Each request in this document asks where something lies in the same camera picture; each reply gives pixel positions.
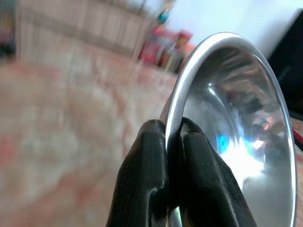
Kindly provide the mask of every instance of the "wooden cabinet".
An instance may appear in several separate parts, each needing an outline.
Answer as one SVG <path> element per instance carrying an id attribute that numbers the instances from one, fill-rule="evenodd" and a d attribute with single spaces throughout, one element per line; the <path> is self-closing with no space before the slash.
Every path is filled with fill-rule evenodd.
<path id="1" fill-rule="evenodd" d="M 44 42 L 38 35 L 43 28 L 50 36 L 52 32 L 72 36 L 137 59 L 153 22 L 146 15 L 97 0 L 19 0 L 18 7 L 21 58 L 26 57 L 25 50 L 37 47 L 32 39 Z"/>

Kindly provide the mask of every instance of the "metal bowl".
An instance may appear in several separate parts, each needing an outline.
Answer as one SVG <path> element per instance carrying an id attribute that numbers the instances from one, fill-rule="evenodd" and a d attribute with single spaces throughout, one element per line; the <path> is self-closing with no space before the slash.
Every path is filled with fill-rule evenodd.
<path id="1" fill-rule="evenodd" d="M 160 117 L 166 122 L 168 152 L 173 152 L 183 116 L 200 126 L 231 168 L 258 227 L 293 227 L 293 135 L 280 86 L 264 56 L 233 33 L 205 39 L 191 54 Z M 169 222 L 182 226 L 178 209 Z"/>

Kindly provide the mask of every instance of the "white wall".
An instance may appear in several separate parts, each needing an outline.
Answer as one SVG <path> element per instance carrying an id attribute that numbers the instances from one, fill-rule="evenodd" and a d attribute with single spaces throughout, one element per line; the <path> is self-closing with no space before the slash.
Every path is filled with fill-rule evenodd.
<path id="1" fill-rule="evenodd" d="M 217 32 L 235 32 L 268 57 L 297 14 L 298 0 L 178 0 L 169 28 L 194 33 L 192 42 Z"/>

